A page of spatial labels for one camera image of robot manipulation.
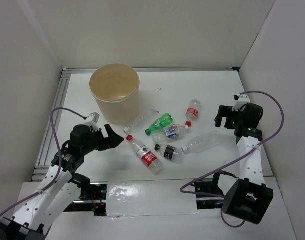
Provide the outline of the clear bottle red label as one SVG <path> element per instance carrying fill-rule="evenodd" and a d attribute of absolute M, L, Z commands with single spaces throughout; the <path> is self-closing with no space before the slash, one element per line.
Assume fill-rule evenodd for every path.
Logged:
<path fill-rule="evenodd" d="M 128 135 L 126 140 L 137 158 L 154 174 L 159 175 L 163 170 L 162 162 L 157 156 L 140 140 Z"/>

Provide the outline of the clear bottle blue white cap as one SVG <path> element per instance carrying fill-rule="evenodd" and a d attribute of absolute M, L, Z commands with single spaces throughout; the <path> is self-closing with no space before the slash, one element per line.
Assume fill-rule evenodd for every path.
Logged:
<path fill-rule="evenodd" d="M 193 138 L 181 150 L 184 154 L 199 154 L 220 143 L 220 133 L 218 131 L 211 131 Z"/>

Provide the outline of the clear bottle black label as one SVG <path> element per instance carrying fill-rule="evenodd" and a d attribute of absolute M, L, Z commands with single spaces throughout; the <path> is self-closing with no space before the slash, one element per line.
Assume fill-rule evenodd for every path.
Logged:
<path fill-rule="evenodd" d="M 165 159 L 175 163 L 181 164 L 183 162 L 184 156 L 181 150 L 171 145 L 156 144 L 154 149 L 160 153 Z"/>

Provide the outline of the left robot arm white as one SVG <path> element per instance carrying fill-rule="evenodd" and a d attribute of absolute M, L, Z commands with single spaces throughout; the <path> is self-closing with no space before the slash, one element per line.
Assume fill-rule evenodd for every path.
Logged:
<path fill-rule="evenodd" d="M 75 199 L 91 195 L 90 179 L 77 169 L 86 155 L 114 149 L 124 141 L 109 124 L 104 127 L 107 137 L 94 124 L 73 128 L 32 198 L 21 200 L 22 207 L 11 218 L 0 220 L 0 239 L 44 240 L 54 221 Z"/>

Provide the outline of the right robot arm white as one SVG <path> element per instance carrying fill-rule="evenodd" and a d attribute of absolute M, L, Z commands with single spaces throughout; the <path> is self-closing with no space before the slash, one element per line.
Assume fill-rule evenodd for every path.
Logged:
<path fill-rule="evenodd" d="M 217 128 L 226 118 L 224 127 L 234 130 L 240 156 L 247 155 L 239 162 L 239 178 L 224 194 L 223 213 L 255 225 L 262 221 L 274 197 L 262 169 L 259 144 L 263 134 L 257 129 L 262 116 L 261 106 L 246 103 L 237 108 L 221 105 L 215 118 Z"/>

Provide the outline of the beige round plastic bin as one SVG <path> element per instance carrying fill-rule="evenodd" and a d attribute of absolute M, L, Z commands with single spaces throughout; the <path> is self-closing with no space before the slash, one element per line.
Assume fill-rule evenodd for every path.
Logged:
<path fill-rule="evenodd" d="M 116 125 L 131 122 L 140 111 L 140 78 L 130 66 L 113 63 L 100 67 L 89 88 L 104 118 Z"/>

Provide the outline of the small bottle red label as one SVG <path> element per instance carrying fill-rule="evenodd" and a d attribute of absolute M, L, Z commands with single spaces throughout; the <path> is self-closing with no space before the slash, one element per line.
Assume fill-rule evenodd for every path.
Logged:
<path fill-rule="evenodd" d="M 198 119 L 199 111 L 201 109 L 201 102 L 197 99 L 193 99 L 189 103 L 189 107 L 186 111 L 186 122 L 185 125 L 187 125 L 189 128 L 192 126 L 193 121 Z"/>

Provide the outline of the clear bottle blue white label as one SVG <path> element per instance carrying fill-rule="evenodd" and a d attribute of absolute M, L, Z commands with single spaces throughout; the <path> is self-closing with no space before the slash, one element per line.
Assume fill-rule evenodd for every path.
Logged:
<path fill-rule="evenodd" d="M 189 125 L 173 124 L 151 134 L 155 144 L 170 143 L 183 139 L 189 132 Z"/>

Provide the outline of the green plastic bottle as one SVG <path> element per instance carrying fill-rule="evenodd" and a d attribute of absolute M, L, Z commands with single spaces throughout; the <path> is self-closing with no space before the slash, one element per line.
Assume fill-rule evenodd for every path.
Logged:
<path fill-rule="evenodd" d="M 169 113 L 165 113 L 160 118 L 158 118 L 148 129 L 145 130 L 147 136 L 151 133 L 163 129 L 173 123 L 173 118 Z"/>

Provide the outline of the aluminium frame rail back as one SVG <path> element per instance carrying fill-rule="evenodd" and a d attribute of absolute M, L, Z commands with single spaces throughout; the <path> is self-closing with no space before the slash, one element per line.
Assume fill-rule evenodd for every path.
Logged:
<path fill-rule="evenodd" d="M 207 67 L 135 67 L 134 70 L 140 72 L 221 72 L 240 71 L 240 67 L 207 68 Z M 97 68 L 67 68 L 62 74 L 93 74 Z"/>

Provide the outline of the aluminium frame rail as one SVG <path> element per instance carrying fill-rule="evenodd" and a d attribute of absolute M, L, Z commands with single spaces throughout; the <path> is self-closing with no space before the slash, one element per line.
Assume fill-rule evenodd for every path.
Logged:
<path fill-rule="evenodd" d="M 61 73 L 58 88 L 51 108 L 52 110 L 64 106 L 70 83 L 70 78 L 71 78 L 71 74 Z M 43 180 L 57 152 L 58 149 L 56 146 L 56 141 L 54 139 L 53 130 L 49 120 L 39 150 L 39 154 L 36 160 L 36 165 L 34 167 L 33 174 L 31 177 L 32 182 L 41 182 Z"/>
<path fill-rule="evenodd" d="M 221 72 L 240 71 L 240 67 L 207 68 L 207 67 L 135 67 L 134 70 L 140 72 Z M 62 74 L 93 74 L 97 68 L 67 68 Z"/>

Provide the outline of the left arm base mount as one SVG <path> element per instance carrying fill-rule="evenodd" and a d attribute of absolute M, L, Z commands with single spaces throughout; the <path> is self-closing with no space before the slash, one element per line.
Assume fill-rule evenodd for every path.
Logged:
<path fill-rule="evenodd" d="M 92 213 L 96 217 L 107 215 L 107 182 L 91 182 L 87 190 L 65 210 L 67 213 Z"/>

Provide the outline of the aluminium frame rail left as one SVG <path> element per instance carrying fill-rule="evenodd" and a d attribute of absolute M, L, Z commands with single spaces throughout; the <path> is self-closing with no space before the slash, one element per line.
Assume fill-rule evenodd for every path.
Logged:
<path fill-rule="evenodd" d="M 70 78 L 71 78 L 71 74 L 61 73 L 58 88 L 51 108 L 52 110 L 64 106 L 70 83 Z M 49 120 L 39 150 L 39 154 L 36 160 L 36 165 L 34 167 L 33 174 L 31 177 L 32 182 L 41 182 L 43 180 L 57 152 L 58 149 L 56 146 L 56 141 L 54 139 L 53 130 Z"/>

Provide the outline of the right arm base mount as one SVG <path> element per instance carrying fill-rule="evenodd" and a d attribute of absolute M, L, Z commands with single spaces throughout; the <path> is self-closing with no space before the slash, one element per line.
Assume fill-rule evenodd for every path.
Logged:
<path fill-rule="evenodd" d="M 212 180 L 200 180 L 190 185 L 198 193 L 196 195 L 196 206 L 198 210 L 222 208 L 225 194 L 219 187 L 219 180 L 223 180 L 224 176 L 237 179 L 232 173 L 219 171 L 213 175 Z"/>

